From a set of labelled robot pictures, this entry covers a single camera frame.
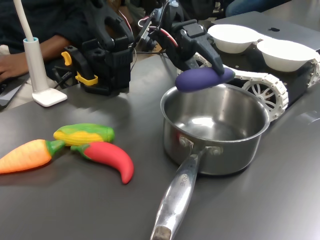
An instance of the white desk lamp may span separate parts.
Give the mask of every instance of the white desk lamp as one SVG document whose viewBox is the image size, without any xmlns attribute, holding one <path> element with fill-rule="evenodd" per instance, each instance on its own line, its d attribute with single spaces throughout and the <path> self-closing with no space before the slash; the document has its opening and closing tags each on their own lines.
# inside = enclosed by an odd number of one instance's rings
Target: white desk lamp
<svg viewBox="0 0 320 240">
<path fill-rule="evenodd" d="M 67 95 L 57 89 L 49 88 L 39 40 L 32 35 L 21 0 L 13 0 L 13 2 L 26 36 L 23 45 L 32 83 L 33 100 L 44 107 L 66 100 Z"/>
</svg>

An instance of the lamp base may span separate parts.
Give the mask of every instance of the lamp base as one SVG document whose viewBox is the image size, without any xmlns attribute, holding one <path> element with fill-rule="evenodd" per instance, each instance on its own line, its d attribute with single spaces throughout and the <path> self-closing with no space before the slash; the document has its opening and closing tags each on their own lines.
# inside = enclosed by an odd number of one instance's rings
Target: lamp base
<svg viewBox="0 0 320 240">
<path fill-rule="evenodd" d="M 48 88 L 43 91 L 33 92 L 33 100 L 43 107 L 50 107 L 66 100 L 68 97 L 57 89 Z"/>
</svg>

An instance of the green pepper stem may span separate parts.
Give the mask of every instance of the green pepper stem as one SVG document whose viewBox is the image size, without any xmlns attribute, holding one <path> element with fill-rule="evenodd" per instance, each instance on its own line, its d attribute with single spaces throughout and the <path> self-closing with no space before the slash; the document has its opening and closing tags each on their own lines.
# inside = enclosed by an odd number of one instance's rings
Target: green pepper stem
<svg viewBox="0 0 320 240">
<path fill-rule="evenodd" d="M 90 157 L 88 157 L 86 154 L 85 154 L 85 150 L 90 147 L 90 144 L 85 144 L 85 145 L 82 145 L 82 146 L 71 146 L 70 149 L 71 151 L 78 151 L 84 158 L 88 159 L 88 160 L 91 160 Z"/>
<path fill-rule="evenodd" d="M 56 141 L 45 141 L 45 145 L 50 156 L 53 157 L 56 154 L 56 152 L 62 149 L 66 144 L 62 140 L 56 140 Z"/>
</svg>

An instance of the plastic toy food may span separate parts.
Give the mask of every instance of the plastic toy food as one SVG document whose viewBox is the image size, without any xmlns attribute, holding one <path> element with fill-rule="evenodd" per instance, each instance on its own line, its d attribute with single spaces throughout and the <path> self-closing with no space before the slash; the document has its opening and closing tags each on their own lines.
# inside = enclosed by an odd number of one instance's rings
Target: plastic toy food
<svg viewBox="0 0 320 240">
<path fill-rule="evenodd" d="M 94 123 L 80 123 L 60 127 L 53 137 L 67 146 L 81 146 L 93 142 L 112 142 L 115 132 L 111 127 Z"/>
<path fill-rule="evenodd" d="M 121 148 L 107 142 L 92 142 L 83 146 L 72 146 L 72 151 L 79 151 L 88 160 L 109 165 L 121 173 L 124 184 L 134 175 L 134 164 Z"/>
<path fill-rule="evenodd" d="M 0 174 L 14 173 L 40 167 L 65 146 L 62 140 L 33 140 L 9 152 L 0 159 Z"/>
</svg>

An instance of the white bowl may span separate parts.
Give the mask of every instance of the white bowl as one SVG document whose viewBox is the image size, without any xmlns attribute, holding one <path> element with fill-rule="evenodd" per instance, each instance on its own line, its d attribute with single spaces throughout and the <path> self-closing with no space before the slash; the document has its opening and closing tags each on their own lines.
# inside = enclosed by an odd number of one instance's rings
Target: white bowl
<svg viewBox="0 0 320 240">
<path fill-rule="evenodd" d="M 262 52 L 265 63 L 281 72 L 294 72 L 316 57 L 315 50 L 293 41 L 268 39 L 256 46 Z"/>
<path fill-rule="evenodd" d="M 220 24 L 208 29 L 216 47 L 228 54 L 239 54 L 246 50 L 251 43 L 260 39 L 261 35 L 245 26 Z"/>
</svg>

